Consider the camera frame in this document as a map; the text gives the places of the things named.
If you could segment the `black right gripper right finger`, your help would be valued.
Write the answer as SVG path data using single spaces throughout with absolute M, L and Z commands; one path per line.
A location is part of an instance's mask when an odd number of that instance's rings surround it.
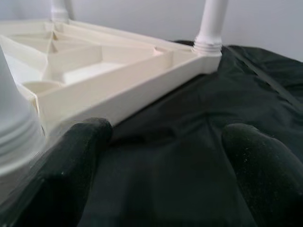
M 243 124 L 226 125 L 222 144 L 259 227 L 303 225 L 303 163 L 281 141 Z

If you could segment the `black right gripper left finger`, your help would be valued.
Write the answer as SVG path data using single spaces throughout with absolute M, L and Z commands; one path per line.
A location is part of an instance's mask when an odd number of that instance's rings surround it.
M 11 227 L 78 225 L 113 128 L 104 118 L 71 126 L 31 169 L 9 204 Z

